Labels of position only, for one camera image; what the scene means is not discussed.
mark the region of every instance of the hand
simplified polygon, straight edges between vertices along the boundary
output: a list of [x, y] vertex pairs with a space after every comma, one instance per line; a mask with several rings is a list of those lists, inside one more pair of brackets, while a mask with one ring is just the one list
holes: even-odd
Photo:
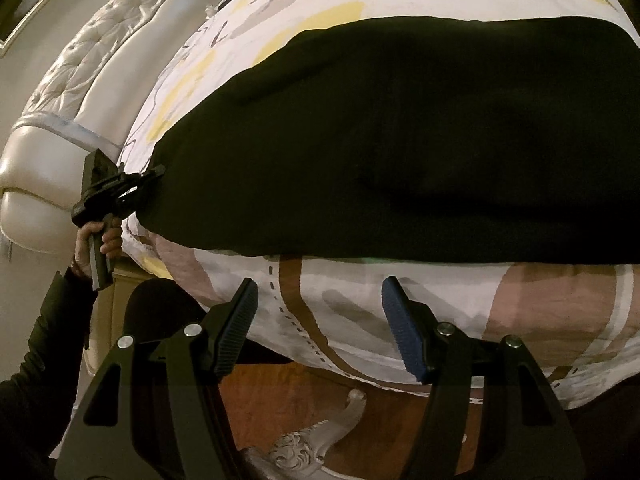
[[[89, 236], [92, 233], [99, 233], [102, 230], [104, 222], [87, 222], [82, 228], [78, 229], [78, 237], [76, 238], [75, 258], [78, 267], [84, 276], [78, 278], [91, 278], [91, 260], [89, 259]], [[122, 256], [122, 220], [114, 218], [111, 228], [102, 236], [103, 245], [100, 252], [106, 254], [110, 260]]]

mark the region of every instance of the white wall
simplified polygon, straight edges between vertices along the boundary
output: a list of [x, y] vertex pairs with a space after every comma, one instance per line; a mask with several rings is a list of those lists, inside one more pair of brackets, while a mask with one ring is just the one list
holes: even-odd
[[[109, 0], [50, 0], [0, 58], [0, 152], [31, 92], [76, 32]], [[50, 256], [14, 246], [0, 260], [0, 381], [16, 372], [44, 295], [70, 254]]]

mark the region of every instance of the tufted headboard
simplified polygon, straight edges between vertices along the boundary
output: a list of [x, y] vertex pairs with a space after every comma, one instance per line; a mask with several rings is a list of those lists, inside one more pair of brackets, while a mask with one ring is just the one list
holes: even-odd
[[[158, 75], [219, 2], [110, 0], [80, 29], [34, 90], [0, 158], [0, 230], [9, 240], [46, 253], [73, 249], [70, 211], [88, 150], [119, 154]], [[77, 125], [82, 139], [56, 124]]]

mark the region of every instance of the metal rivet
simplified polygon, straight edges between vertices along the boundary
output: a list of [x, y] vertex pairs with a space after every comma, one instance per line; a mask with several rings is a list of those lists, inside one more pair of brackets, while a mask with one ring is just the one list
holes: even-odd
[[184, 327], [184, 335], [193, 337], [198, 335], [200, 332], [202, 332], [202, 327], [197, 323], [191, 323], [190, 325]]
[[505, 343], [511, 348], [519, 348], [522, 346], [522, 339], [515, 335], [508, 335], [505, 339]]
[[129, 348], [133, 345], [133, 338], [130, 335], [124, 335], [120, 339], [118, 339], [119, 348]]
[[438, 325], [437, 330], [440, 335], [451, 335], [456, 331], [456, 327], [447, 321], [443, 321]]

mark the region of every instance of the mattress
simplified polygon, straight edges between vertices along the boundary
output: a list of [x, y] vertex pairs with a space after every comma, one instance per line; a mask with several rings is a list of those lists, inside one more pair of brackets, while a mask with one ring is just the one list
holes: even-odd
[[[304, 30], [386, 16], [481, 22], [585, 16], [614, 23], [640, 47], [617, 0], [223, 0], [212, 14], [143, 105], [118, 161], [127, 173], [146, 169], [156, 142], [206, 96]], [[390, 275], [411, 300], [469, 336], [521, 336], [567, 409], [640, 372], [639, 266], [249, 258], [180, 246], [146, 230], [135, 214], [124, 228], [124, 250], [149, 272], [174, 279], [206, 310], [230, 300], [243, 278], [256, 281], [250, 339], [380, 388], [420, 396], [430, 390], [404, 369], [386, 322], [381, 288]], [[482, 379], [474, 378], [471, 402], [481, 398]]]

